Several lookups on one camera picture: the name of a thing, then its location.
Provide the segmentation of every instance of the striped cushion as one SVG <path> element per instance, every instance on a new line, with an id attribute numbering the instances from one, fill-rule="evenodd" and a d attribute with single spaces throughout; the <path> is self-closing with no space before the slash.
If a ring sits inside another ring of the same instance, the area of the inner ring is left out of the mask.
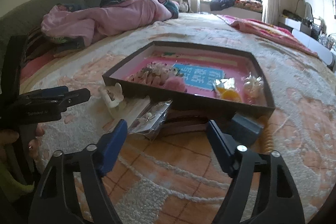
<path id="1" fill-rule="evenodd" d="M 55 47 L 41 32 L 41 27 L 35 27 L 28 33 L 26 61 L 33 60 Z"/>

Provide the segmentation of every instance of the green sofa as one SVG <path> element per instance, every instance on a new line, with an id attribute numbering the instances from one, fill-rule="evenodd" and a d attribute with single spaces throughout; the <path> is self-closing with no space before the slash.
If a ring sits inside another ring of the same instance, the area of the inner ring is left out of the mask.
<path id="1" fill-rule="evenodd" d="M 41 24 L 42 17 L 57 3 L 78 3 L 88 7 L 99 7 L 100 0 L 30 0 L 0 17 L 0 71 L 9 38 L 26 34 Z"/>

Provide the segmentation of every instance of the red blanket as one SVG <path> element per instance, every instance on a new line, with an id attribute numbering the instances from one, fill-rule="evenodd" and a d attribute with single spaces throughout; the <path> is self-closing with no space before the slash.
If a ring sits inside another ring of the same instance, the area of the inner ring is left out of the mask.
<path id="1" fill-rule="evenodd" d="M 34 75 L 40 68 L 48 64 L 51 60 L 55 59 L 52 51 L 45 53 L 44 55 L 29 61 L 25 67 L 21 70 L 21 83 L 27 80 L 30 76 Z"/>
<path id="2" fill-rule="evenodd" d="M 266 24 L 255 19 L 242 19 L 228 15 L 217 15 L 224 20 L 228 25 L 234 27 L 241 32 L 252 33 L 257 36 L 269 39 L 282 46 L 294 48 L 301 52 L 317 57 L 315 52 L 312 52 L 305 45 L 301 44 L 289 30 Z"/>

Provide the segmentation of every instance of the person's hand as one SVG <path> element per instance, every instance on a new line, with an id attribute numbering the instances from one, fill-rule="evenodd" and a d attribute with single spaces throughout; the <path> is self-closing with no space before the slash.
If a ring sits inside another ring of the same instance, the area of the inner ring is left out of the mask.
<path id="1" fill-rule="evenodd" d="M 38 124 L 35 136 L 41 137 L 43 135 L 44 135 L 44 130 Z M 28 144 L 29 156 L 32 157 L 33 159 L 37 158 L 38 156 L 37 149 L 41 145 L 40 141 L 36 137 L 34 138 L 34 140 L 31 140 Z M 0 161 L 2 163 L 6 163 L 7 161 L 7 156 L 6 156 L 6 151 L 4 149 L 4 146 L 6 144 L 14 143 L 18 138 L 19 138 L 19 134 L 13 130 L 10 130 L 10 129 L 0 130 Z"/>

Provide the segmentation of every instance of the blue card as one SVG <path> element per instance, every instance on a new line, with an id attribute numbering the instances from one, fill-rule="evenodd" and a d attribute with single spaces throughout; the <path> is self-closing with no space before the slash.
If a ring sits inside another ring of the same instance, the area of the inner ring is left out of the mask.
<path id="1" fill-rule="evenodd" d="M 224 72 L 220 69 L 183 64 L 175 64 L 174 67 L 184 74 L 183 78 L 186 85 L 200 89 L 213 90 L 213 81 L 224 78 Z"/>

